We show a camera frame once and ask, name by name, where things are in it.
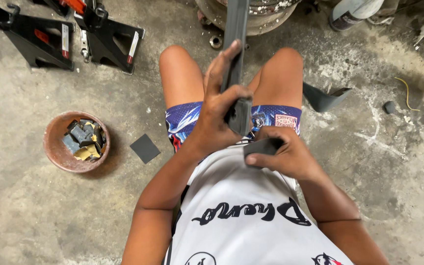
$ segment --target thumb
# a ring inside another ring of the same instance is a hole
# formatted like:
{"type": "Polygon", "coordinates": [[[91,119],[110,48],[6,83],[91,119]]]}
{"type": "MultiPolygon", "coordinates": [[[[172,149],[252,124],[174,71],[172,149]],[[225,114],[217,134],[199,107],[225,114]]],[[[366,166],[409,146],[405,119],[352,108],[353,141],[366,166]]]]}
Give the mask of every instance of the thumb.
{"type": "Polygon", "coordinates": [[[276,156],[254,153],[247,155],[245,162],[251,166],[267,167],[274,171],[278,165],[278,158],[276,156]]]}

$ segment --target rubber strip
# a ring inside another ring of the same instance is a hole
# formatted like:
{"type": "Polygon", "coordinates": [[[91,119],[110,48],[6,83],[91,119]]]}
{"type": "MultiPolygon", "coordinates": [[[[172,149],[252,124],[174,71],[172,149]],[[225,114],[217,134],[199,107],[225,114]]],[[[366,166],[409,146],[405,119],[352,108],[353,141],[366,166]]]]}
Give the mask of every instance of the rubber strip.
{"type": "MultiPolygon", "coordinates": [[[[232,60],[230,68],[223,75],[221,93],[241,82],[249,6],[250,0],[228,0],[223,49],[230,47],[235,39],[240,39],[242,41],[242,50],[232,60]]],[[[225,115],[225,122],[230,129],[241,136],[246,136],[250,131],[251,105],[252,101],[250,99],[238,99],[225,115]]]]}
{"type": "Polygon", "coordinates": [[[325,112],[346,99],[352,88],[342,88],[328,95],[320,89],[303,82],[303,95],[316,112],[325,112]]]}

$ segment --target person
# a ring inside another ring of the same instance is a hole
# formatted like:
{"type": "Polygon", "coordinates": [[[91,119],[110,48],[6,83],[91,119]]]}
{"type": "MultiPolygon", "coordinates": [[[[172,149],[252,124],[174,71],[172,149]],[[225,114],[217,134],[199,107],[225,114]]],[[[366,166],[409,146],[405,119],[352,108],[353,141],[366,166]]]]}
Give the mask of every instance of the person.
{"type": "Polygon", "coordinates": [[[175,154],[138,199],[122,264],[388,264],[356,204],[298,136],[299,53],[280,49],[248,87],[233,85],[220,93],[241,45],[236,40],[222,51],[204,77],[182,47],[162,52],[166,123],[175,154]],[[253,100],[249,137],[238,136],[224,122],[238,98],[253,100]],[[245,159],[243,146],[266,137],[284,144],[273,156],[254,153],[245,159]],[[316,224],[298,206],[294,179],[316,224]]]}

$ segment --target white jersey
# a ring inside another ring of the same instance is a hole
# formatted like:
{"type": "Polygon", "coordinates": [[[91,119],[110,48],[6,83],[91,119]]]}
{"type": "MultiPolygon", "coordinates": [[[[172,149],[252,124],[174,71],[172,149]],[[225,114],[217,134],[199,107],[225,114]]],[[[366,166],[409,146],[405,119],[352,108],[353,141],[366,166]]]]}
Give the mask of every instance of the white jersey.
{"type": "Polygon", "coordinates": [[[296,203],[295,180],[244,163],[243,148],[192,173],[164,265],[351,265],[296,203]]]}

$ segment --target black jack stand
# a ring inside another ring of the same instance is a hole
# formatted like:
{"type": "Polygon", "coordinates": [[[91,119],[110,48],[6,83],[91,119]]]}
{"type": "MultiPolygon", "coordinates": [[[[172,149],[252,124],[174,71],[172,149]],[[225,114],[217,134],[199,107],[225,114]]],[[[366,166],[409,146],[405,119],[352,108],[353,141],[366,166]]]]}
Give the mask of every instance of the black jack stand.
{"type": "Polygon", "coordinates": [[[0,30],[31,67],[74,70],[74,63],[68,59],[69,35],[75,30],[74,23],[20,15],[19,6],[13,4],[8,4],[8,8],[14,11],[9,13],[0,8],[0,30]]]}
{"type": "Polygon", "coordinates": [[[109,14],[107,11],[102,8],[97,8],[94,11],[90,7],[90,4],[86,6],[83,14],[77,12],[74,14],[74,19],[81,30],[86,31],[89,50],[92,56],[91,61],[95,64],[101,64],[101,60],[107,58],[122,69],[125,74],[132,75],[135,50],[140,39],[143,39],[145,30],[110,20],[108,17],[109,14]],[[131,46],[128,53],[122,52],[114,42],[113,38],[116,34],[128,35],[130,37],[131,46]]]}
{"type": "Polygon", "coordinates": [[[59,16],[63,18],[68,18],[68,14],[70,13],[70,7],[67,5],[62,6],[58,0],[28,0],[30,3],[36,5],[44,5],[49,6],[53,9],[59,16]]]}

